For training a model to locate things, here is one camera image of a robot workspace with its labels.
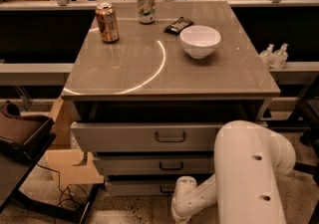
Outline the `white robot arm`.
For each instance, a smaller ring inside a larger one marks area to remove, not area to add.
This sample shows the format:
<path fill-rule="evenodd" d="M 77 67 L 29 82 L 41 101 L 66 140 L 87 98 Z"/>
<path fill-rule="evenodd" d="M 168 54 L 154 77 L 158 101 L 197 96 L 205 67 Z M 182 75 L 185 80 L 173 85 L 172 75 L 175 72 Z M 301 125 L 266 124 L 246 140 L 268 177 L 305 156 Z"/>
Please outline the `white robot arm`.
<path fill-rule="evenodd" d="M 200 184 L 180 177 L 171 215 L 186 222 L 215 204 L 220 224 L 286 224 L 277 176 L 291 172 L 295 162 L 285 136 L 253 122 L 231 121 L 215 138 L 214 174 Z"/>

